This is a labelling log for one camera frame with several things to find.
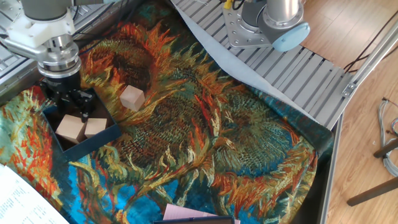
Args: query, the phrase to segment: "black box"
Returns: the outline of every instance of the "black box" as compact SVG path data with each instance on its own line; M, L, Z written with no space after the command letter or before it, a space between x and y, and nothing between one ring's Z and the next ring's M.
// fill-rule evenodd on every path
M116 124L115 120L106 109L104 103L98 97L94 89L90 88L88 91L95 94L95 98L93 99L93 106L95 109L92 114L90 114L89 118L106 118L106 129L89 139L85 139L79 144L70 142L58 134L55 134L55 131L66 114L76 117L81 116L77 108L71 106L71 108L66 109L62 114L59 113L56 106L52 106L43 111L44 117L50 125L52 136L57 140L57 144L60 146L62 153L67 156L69 161L77 161L83 156L99 149L113 140L116 140L122 135L118 124Z

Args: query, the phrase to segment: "black wire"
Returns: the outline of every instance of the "black wire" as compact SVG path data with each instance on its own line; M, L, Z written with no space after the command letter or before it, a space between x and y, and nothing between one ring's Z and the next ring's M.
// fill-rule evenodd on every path
M92 50L93 48L95 48L98 44L100 44L102 41L104 41L105 38L110 37L111 35L113 35L113 34L116 33L116 32L119 32L119 30L120 30L122 27L124 27L124 26L131 20L131 17L132 17L132 15L134 14L134 11L135 11L135 10L133 10L133 9L131 10L131 12L130 12L129 15L127 16L126 20L124 20L123 24L122 24L120 27L118 27L116 30L114 30L114 32L110 32L110 33L108 33L108 34L102 36L102 37L103 37L102 39L100 39L97 43L95 43L94 45L92 45L91 47L89 47L88 49L86 49L85 51L81 52L79 55L83 55L83 54L85 54L85 53L91 51L91 50ZM122 16L123 16L123 13L121 12L121 16L119 17L118 22L115 24L116 27L117 27L118 24L120 23Z
M4 45L4 43L2 43L1 41L0 41L0 45L1 45L1 47L4 47L6 50L8 50L8 47L6 47L5 45Z
M76 7L76 13L75 13L75 15L73 16L73 21L76 20L78 14L79 14L79 6Z
M240 9L240 8L242 7L244 1L245 1L245 0L241 0L241 3L239 3L239 5L238 5L237 7L235 7L235 2L236 2L236 1L232 2L232 9L233 9L233 10L238 10L238 9Z
M368 58L368 57L369 57L369 55L370 55L370 54L368 54L367 56L363 56L363 57L361 57L361 58L359 58L359 59L357 59L357 60L355 60L355 61L353 61L353 62L350 62L349 64L347 64L347 65L344 67L344 70L346 70L346 68L348 68L350 65L353 65L353 64L355 64L356 62L358 62L358 61L360 61L360 60L364 60L364 59Z
M398 15L398 11L396 11L396 13L394 13L394 15L391 16L391 18L383 25L383 27L380 29L380 31L376 34L376 36L373 38L373 40L368 44L368 46L365 47L365 49L361 52L361 54L355 59L355 61L349 63L347 66L348 68L346 69L346 73L354 66L354 64L358 61L360 61L361 56L365 53L365 51L367 51L367 49L373 44L373 42L377 39L377 37L381 34L381 32L386 28L386 26L388 25L388 23L391 22L391 20Z
M386 54L386 56L384 56L381 60L384 60L384 59L388 58L388 56L392 55L392 53L394 53L397 49L398 49L398 45L396 47L394 47L394 49L392 49L388 54ZM357 72L357 71L358 71L358 69L351 70L351 71L348 71L348 72L352 73L352 72Z
M105 14L112 6L113 6L113 4L114 4L114 2L112 2L104 11L102 11L101 13L99 13L98 14L98 16L95 18L95 19L93 19L89 24L87 24L87 27L88 26L90 26L90 25L92 25L92 23L94 23L97 19L99 19L103 14ZM101 38L101 35L100 34L87 34L87 33L83 33L83 32L79 32L79 34L85 34L85 35L93 35L93 36L95 36L95 38L90 38L90 39L78 39L78 40L75 40L75 42L91 42L91 41L93 41L93 40L96 40L96 39L100 39Z

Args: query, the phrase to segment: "pink paper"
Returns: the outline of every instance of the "pink paper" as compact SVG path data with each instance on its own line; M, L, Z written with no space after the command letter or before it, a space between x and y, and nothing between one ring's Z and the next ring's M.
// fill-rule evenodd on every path
M179 218L213 217L213 216L217 215L167 204L163 220L174 220ZM235 224L241 224L241 221L235 220Z

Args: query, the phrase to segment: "wooden block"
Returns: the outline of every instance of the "wooden block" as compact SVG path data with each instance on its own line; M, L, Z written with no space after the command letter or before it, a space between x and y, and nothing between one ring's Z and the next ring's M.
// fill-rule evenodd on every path
M65 115L55 133L75 144L79 144L86 139L85 128L86 123L82 123L80 118Z
M85 136L91 138L106 129L106 118L88 118Z
M133 111L138 111L142 104L145 102L144 92L131 85L127 86L120 95L122 105Z

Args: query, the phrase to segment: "blue end cap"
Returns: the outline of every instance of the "blue end cap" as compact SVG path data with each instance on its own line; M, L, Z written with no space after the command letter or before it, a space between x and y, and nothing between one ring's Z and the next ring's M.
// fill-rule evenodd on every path
M272 43L272 46L279 52L292 50L307 38L310 33L310 29L310 25L307 22L303 22L280 36L274 43Z

